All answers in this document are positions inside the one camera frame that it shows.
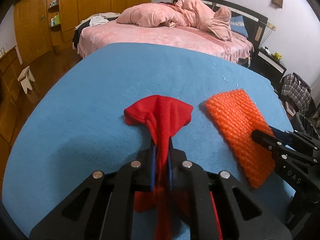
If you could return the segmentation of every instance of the blue pillow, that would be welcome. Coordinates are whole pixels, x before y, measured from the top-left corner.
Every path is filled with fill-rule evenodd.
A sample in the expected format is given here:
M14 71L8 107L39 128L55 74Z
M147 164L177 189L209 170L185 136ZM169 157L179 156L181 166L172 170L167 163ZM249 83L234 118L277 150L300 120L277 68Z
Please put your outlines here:
M248 38L247 30L244 27L243 17L242 15L237 17L232 17L230 20L231 30L235 33L239 33L242 36Z

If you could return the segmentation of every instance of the white wall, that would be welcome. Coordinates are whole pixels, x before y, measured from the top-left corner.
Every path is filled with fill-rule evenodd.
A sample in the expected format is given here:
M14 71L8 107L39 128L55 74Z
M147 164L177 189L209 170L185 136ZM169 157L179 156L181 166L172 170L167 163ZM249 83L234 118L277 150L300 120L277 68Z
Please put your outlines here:
M3 47L5 50L9 50L16 45L17 41L13 25L13 6L11 6L0 24L0 49ZM16 47L16 50L20 63L22 64L18 47Z
M152 2L171 0L152 0ZM226 0L268 17L277 27L263 44L282 54L286 73L296 72L309 85L320 75L320 22L306 0L284 0L282 9L271 0ZM266 28L265 35L271 31Z

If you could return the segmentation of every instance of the yellow plush toy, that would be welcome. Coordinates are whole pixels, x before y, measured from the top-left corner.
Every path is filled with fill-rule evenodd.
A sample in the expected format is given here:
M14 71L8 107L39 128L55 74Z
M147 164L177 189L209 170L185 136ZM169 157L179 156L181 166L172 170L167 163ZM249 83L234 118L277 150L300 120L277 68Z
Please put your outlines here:
M277 60L281 60L282 56L280 53L275 52L274 54L272 54Z

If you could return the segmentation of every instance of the white stool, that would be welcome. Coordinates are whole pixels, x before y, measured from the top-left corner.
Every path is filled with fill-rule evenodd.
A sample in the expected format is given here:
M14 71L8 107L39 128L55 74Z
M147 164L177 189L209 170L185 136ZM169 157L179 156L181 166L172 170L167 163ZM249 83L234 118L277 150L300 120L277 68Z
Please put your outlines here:
M24 70L22 70L20 76L18 77L18 81L20 81L25 93L28 93L28 89L32 90L30 80L32 82L36 81L30 71L30 66L27 66Z

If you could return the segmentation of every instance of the pink comforter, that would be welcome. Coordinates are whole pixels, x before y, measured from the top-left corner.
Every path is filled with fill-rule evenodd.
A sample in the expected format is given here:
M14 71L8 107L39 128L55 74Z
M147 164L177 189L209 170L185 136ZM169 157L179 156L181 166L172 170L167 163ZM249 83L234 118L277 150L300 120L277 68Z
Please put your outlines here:
M140 27L158 27L160 24L175 27L195 27L212 32L218 39L232 41L231 12L221 7L216 13L200 0L179 0L176 5L144 3L124 10L117 22Z
M232 35L233 41L221 41L212 33L192 27L142 28L111 21L84 28L77 49L84 58L111 43L151 43L199 51L236 63L239 58L249 57L253 45L237 33L232 32Z

